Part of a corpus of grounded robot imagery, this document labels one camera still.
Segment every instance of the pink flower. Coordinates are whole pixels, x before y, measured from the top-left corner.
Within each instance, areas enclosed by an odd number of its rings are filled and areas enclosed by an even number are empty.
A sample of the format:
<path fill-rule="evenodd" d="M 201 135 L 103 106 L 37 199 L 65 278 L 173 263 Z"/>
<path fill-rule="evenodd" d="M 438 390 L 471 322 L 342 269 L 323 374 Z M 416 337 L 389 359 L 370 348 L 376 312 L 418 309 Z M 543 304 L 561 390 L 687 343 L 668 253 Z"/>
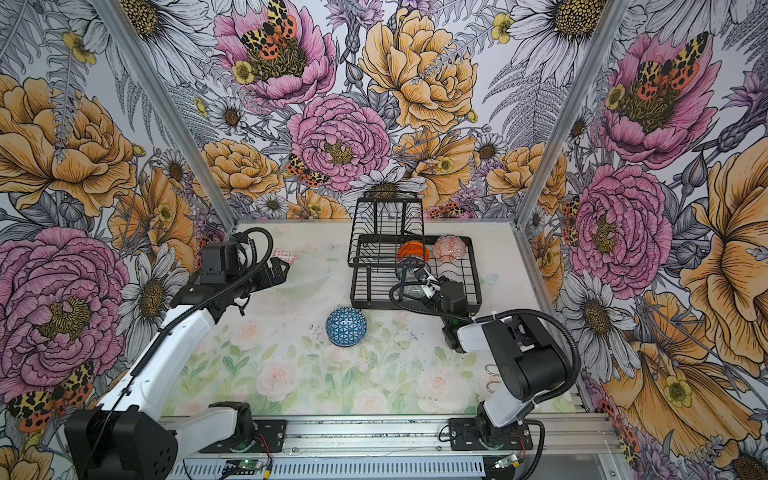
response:
<path fill-rule="evenodd" d="M 659 180 L 642 167 L 599 167 L 579 197 L 574 270 L 599 277 L 617 298 L 639 295 L 670 254 L 672 226 L 663 212 Z"/>
<path fill-rule="evenodd" d="M 315 98 L 287 127 L 293 153 L 310 170 L 328 175 L 331 190 L 346 192 L 350 181 L 389 161 L 389 136 L 379 114 L 337 94 Z"/>
<path fill-rule="evenodd" d="M 0 246 L 0 394 L 51 391 L 93 362 L 110 369 L 128 270 L 104 242 L 71 228 Z"/>
<path fill-rule="evenodd" d="M 716 108 L 707 108 L 710 90 L 720 62 L 710 65 L 713 38 L 710 35 L 696 63 L 698 72 L 680 90 L 659 88 L 649 100 L 638 96 L 641 82 L 637 68 L 646 61 L 664 65 L 674 59 L 685 44 L 676 47 L 670 40 L 660 44 L 646 34 L 637 38 L 619 61 L 619 71 L 608 79 L 610 91 L 603 114 L 591 125 L 592 141 L 630 162 L 643 162 L 652 170 L 671 164 L 707 130 Z"/>
<path fill-rule="evenodd" d="M 266 7 L 256 13 L 249 6 L 245 16 L 232 12 L 231 17 L 218 15 L 214 19 L 216 48 L 223 52 L 219 62 L 233 70 L 233 85 L 245 90 L 246 108 L 257 113 L 308 101 L 315 94 L 329 91 L 336 80 L 332 35 L 323 37 L 306 7 L 298 12 L 290 0 L 286 0 L 286 6 L 288 15 L 296 19 L 296 38 L 289 40 L 273 60 L 249 55 L 240 41 L 243 34 L 263 28 Z"/>

